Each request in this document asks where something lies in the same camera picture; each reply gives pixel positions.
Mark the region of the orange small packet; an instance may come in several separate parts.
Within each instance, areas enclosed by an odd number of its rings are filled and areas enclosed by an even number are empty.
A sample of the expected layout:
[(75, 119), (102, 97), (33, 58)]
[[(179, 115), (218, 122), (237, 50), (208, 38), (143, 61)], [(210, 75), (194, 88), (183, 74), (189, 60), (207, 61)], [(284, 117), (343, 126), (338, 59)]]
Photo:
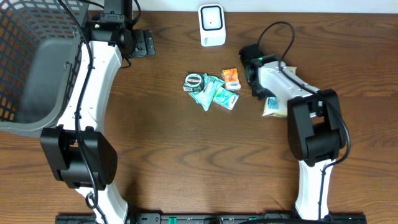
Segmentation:
[(229, 91), (237, 91), (241, 89), (239, 75), (236, 68), (222, 70), (222, 77), (224, 78), (225, 88)]

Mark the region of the green tissue pack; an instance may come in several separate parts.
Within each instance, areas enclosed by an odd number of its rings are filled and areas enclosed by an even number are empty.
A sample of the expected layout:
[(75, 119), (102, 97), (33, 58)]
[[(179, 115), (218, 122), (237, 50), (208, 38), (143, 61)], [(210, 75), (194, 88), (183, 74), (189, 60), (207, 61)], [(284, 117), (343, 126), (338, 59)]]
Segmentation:
[(223, 87), (219, 87), (216, 95), (213, 98), (213, 102), (216, 104), (228, 109), (232, 110), (239, 98), (237, 93), (226, 90)]

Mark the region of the yellow snack bag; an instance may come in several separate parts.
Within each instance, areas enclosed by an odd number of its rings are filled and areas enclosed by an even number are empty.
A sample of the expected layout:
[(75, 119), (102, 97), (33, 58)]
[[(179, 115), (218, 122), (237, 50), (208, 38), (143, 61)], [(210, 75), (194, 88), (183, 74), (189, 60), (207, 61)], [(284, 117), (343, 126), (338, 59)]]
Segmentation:
[(260, 70), (260, 84), (270, 93), (266, 97), (263, 116), (286, 117), (287, 101), (293, 98), (295, 85), (274, 68), (263, 66)]

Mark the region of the round label dark packet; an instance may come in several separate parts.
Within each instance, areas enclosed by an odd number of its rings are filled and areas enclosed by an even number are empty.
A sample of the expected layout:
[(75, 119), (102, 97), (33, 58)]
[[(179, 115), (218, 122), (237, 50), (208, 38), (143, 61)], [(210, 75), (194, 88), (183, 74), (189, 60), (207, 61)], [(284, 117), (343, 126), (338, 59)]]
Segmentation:
[(183, 91), (200, 92), (205, 87), (206, 73), (187, 72), (183, 84)]

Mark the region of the teal snack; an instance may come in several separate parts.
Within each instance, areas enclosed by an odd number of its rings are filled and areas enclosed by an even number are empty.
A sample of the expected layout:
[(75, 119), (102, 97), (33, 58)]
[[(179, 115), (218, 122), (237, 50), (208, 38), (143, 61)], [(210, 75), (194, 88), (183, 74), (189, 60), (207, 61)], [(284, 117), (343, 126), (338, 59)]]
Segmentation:
[(200, 92), (189, 93), (189, 95), (196, 101), (196, 103), (202, 105), (205, 111), (208, 111), (216, 92), (223, 85), (224, 81), (222, 79), (208, 75), (205, 77), (204, 89)]

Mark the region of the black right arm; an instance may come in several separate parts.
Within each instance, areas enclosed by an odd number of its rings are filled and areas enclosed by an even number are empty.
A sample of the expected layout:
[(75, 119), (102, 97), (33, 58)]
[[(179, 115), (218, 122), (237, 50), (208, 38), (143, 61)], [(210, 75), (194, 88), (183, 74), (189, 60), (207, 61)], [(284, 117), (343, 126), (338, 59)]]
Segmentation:
[(257, 44), (243, 47), (239, 58), (252, 95), (260, 100), (274, 96), (287, 112), (289, 147), (299, 163), (297, 215), (325, 220), (331, 171), (346, 141), (337, 94), (304, 82), (278, 55), (265, 55)]

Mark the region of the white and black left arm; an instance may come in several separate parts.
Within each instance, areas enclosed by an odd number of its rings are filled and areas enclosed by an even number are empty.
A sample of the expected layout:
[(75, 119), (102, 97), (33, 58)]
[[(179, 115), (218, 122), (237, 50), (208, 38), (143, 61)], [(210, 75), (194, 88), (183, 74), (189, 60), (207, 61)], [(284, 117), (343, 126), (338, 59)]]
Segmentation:
[(56, 127), (40, 145), (53, 176), (85, 198), (92, 215), (61, 215), (56, 223), (134, 223), (115, 182), (118, 155), (104, 136), (111, 87), (123, 60), (155, 54), (152, 31), (126, 22), (89, 20), (81, 32), (81, 64)]

